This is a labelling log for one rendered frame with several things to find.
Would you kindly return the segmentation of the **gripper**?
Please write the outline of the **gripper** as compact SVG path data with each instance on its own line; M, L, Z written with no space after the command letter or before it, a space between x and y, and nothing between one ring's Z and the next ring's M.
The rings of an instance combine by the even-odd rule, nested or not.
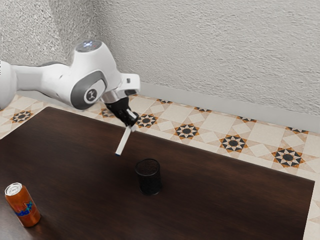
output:
M132 128L139 119L139 115L131 111L129 107L129 97L124 97L113 103L105 103L105 106L127 127Z

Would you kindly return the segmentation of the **white pen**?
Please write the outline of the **white pen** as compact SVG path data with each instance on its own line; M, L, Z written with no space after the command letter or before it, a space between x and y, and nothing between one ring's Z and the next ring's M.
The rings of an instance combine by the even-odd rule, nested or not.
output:
M118 147L116 149L116 152L115 152L115 154L117 156L120 156L122 154L122 152L123 152L123 150L125 148L125 145L126 145L128 139L129 139L129 136L130 136L131 132L134 132L136 129L137 129L137 127L135 125L126 127L126 129L124 131L124 134L123 134L123 136L122 136L122 138L120 140L120 143L119 143L119 145L118 145Z

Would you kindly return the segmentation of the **black mesh pen holder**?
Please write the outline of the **black mesh pen holder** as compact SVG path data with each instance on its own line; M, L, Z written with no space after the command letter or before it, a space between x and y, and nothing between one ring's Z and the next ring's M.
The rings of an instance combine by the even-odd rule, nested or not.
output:
M153 196L158 194L162 187L160 163L152 158L140 160L134 168L142 194Z

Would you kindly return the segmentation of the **orange soda can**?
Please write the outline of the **orange soda can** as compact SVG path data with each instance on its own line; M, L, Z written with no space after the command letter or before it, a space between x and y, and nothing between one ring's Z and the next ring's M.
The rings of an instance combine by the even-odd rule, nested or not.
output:
M5 189L4 193L7 203L23 227L33 227L40 221L41 214L23 184L19 182L12 183Z

